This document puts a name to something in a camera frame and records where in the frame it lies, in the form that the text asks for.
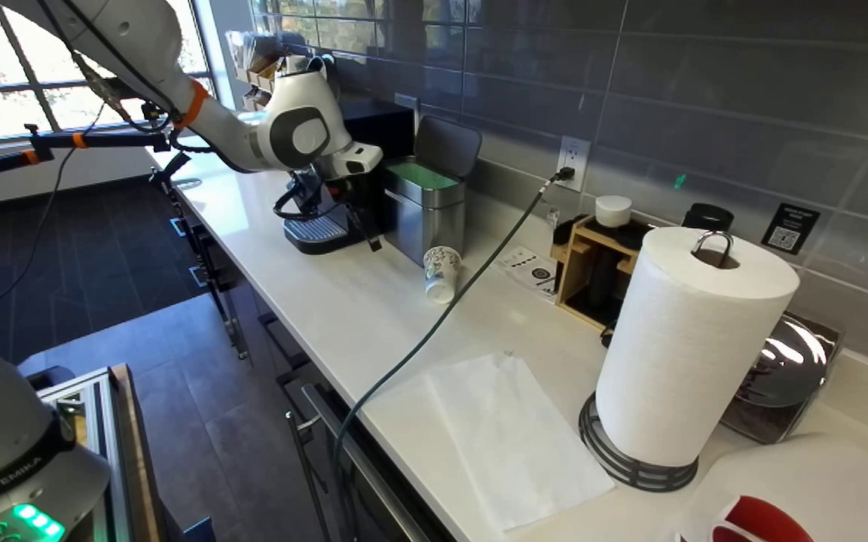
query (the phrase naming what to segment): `red object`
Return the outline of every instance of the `red object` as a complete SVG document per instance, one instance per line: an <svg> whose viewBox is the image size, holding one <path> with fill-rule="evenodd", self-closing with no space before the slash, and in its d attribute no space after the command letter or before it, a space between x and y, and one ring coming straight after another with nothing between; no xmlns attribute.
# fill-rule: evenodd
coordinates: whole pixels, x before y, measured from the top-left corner
<svg viewBox="0 0 868 542"><path fill-rule="evenodd" d="M747 492L740 496L740 503L729 509L726 524L735 524L740 530L760 535L766 542L810 542L810 535L788 512ZM717 527L711 540L740 542L746 535L726 527Z"/></svg>
<svg viewBox="0 0 868 542"><path fill-rule="evenodd" d="M208 95L212 95L212 94L208 94L199 82L192 82L191 108L186 108L185 116L174 122L173 137L179 137L186 125L197 122L197 116L199 116L199 111L201 111L201 105L204 105Z"/></svg>

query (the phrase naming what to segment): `window frame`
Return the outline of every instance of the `window frame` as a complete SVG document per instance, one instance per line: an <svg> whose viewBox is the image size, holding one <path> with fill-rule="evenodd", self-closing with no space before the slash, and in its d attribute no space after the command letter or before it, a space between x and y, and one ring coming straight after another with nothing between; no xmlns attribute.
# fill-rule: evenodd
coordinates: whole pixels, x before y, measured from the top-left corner
<svg viewBox="0 0 868 542"><path fill-rule="evenodd" d="M212 60L212 51L208 51L208 39L204 39L204 29L201 29L201 18L199 18L199 4L197 0L185 0L191 15L192 15L192 26L197 26L197 41L199 41L199 51L201 51L201 67L204 69L192 69L186 73L191 78L208 78L212 86L218 86L218 69L214 69L214 60ZM39 111L43 116L49 121L49 125L39 125L39 129L49 129L49 131L61 131L63 125L58 122L58 115L54 115L54 105L49 101L49 90L68 90L68 86L89 86L84 78L63 78L63 82L39 82L10 15L10 8L0 6L0 29L21 67L21 75L23 82L13 82L13 85L0 85L0 94L33 94L33 98L39 101ZM120 122L100 122L104 129L124 129L130 125L128 121ZM0 145L13 145L13 142L28 142L23 131L14 131L14 134L0 134Z"/></svg>

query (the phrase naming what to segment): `electrical outlet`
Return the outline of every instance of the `electrical outlet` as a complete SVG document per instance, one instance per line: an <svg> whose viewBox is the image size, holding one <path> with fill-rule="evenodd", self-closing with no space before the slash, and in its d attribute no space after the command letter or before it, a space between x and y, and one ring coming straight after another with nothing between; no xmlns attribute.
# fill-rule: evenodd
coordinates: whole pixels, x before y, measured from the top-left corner
<svg viewBox="0 0 868 542"><path fill-rule="evenodd" d="M562 153L557 153L557 167L575 167L572 180L568 186L572 190L581 190L581 177L584 177L584 167L587 167L587 151L590 151L590 142L587 137L571 137L571 134L562 134Z"/></svg>

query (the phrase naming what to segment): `kitchen counter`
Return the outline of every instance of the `kitchen counter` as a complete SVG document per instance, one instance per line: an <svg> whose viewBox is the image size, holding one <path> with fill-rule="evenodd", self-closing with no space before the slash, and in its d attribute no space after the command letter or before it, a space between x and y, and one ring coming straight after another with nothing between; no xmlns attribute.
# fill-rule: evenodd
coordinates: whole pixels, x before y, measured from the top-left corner
<svg viewBox="0 0 868 542"><path fill-rule="evenodd" d="M351 404L363 398L444 309L424 297L422 269L395 245L371 252L366 244L357 244L326 255L299 252L283 237L281 219L271 211L290 180L281 171L232 174L224 163L197 157L174 180L249 287ZM466 276L520 216L515 207L478 194L473 194L470 207L477 211L466 222ZM546 244L548 226L543 219L529 219L524 231L514 241L514 245L531 245L537 252L546 252ZM388 388L424 368L485 352L524 357L543 390L554 401L557 414L572 426L580 405L594 390L603 362L603 346L590 325L581 325L554 306L551 297L491 269ZM842 356L836 368L838 385L819 395L796 433L826 433L868 450L868 385L857 390L849 380L868 381L868 364ZM446 450L446 433L420 426L416 414L411 405L379 409L379 404L371 401L363 422L459 540L673 540L673 524L678 524L685 509L705 490L705 468L729 450L757 448L717 426L691 486L678 492L641 492L619 484L590 503L501 535L483 513L459 456Z"/></svg>

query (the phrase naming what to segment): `paper towel holder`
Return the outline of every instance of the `paper towel holder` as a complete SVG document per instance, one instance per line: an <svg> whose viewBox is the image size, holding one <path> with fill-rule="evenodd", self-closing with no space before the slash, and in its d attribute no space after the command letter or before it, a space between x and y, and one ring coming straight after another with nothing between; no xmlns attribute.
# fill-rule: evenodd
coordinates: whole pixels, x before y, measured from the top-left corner
<svg viewBox="0 0 868 542"><path fill-rule="evenodd" d="M612 444L596 414L594 395L584 401L580 413L580 433L581 433L581 443L596 453L596 460L612 477L638 490L651 490L651 492L681 490L700 472L700 460L685 462L685 467L659 467L659 462L644 462L644 460L624 453L619 444Z"/></svg>
<svg viewBox="0 0 868 542"><path fill-rule="evenodd" d="M705 241L714 237L714 235L722 235L726 237L726 245L722 250L707 250ZM714 231L705 231L700 241L695 241L695 250L693 255L711 269L740 269L740 258L732 258L732 231L729 229L714 229Z"/></svg>

